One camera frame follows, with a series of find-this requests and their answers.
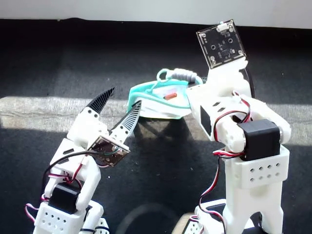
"red wire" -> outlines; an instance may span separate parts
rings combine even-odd
[[[72,179],[71,179],[71,180],[68,180],[67,183],[70,183],[70,184],[71,184],[71,183],[74,182],[74,180],[76,179],[76,176],[77,176],[77,174],[78,174],[78,172],[80,171],[81,168],[82,168],[82,163],[79,164],[77,170],[76,170],[75,173],[73,174]]]

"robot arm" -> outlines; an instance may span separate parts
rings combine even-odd
[[[214,155],[226,158],[227,199],[223,216],[199,202],[195,222],[204,234],[241,234],[249,217],[261,212],[262,228],[281,234],[282,181],[289,163],[289,151],[281,144],[290,139],[290,125],[265,103],[251,98],[249,84],[240,72],[246,68],[246,55],[232,20],[197,36],[210,70],[207,82],[189,88],[187,97],[209,140],[225,145]],[[218,173],[201,198],[213,189]],[[210,214],[219,216],[224,227]]]
[[[99,115],[113,92],[114,88],[99,95],[78,114],[67,138],[53,156],[34,234],[87,234],[97,228],[108,230],[106,220],[100,218],[103,207],[91,200],[101,178],[99,167],[115,166],[130,152],[123,143],[134,129],[141,107],[141,102],[135,103],[122,120],[108,130],[99,121]]]

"perforated plate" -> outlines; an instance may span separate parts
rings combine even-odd
[[[82,227],[85,211],[67,214],[46,203],[41,203],[35,226],[53,234],[77,234]]]

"black wire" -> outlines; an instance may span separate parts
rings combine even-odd
[[[95,229],[104,229],[109,232],[109,228],[103,227],[103,226],[97,226]]]
[[[244,70],[245,70],[246,76],[248,77],[248,80],[249,80],[250,92],[252,94],[252,98],[254,98],[254,81],[253,81],[253,77],[250,74],[248,68],[245,68]]]
[[[70,158],[70,157],[74,157],[74,156],[79,156],[79,155],[103,155],[103,153],[100,152],[96,152],[96,151],[81,151],[81,152],[77,152],[77,153],[72,153],[70,155],[65,155],[64,157],[56,160],[54,163],[52,163],[43,173],[43,177],[42,177],[42,185],[41,185],[41,192],[40,192],[40,197],[41,195],[44,193],[44,188],[46,186],[46,178],[47,178],[47,174],[50,172],[50,170],[57,164],[59,164],[60,162]]]
[[[90,233],[96,233],[96,230],[93,229],[88,229],[88,228],[81,228],[80,229],[81,232],[90,232]]]

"hole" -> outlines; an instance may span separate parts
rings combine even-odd
[[[63,152],[64,155],[72,153],[74,151],[74,149],[70,149],[70,150],[66,150]]]
[[[220,102],[218,101],[218,102],[216,102],[213,106],[217,106],[217,105],[219,105],[220,104]]]
[[[223,111],[223,110],[225,110],[225,107],[221,107],[221,108],[218,110],[218,112],[221,112],[221,111]]]

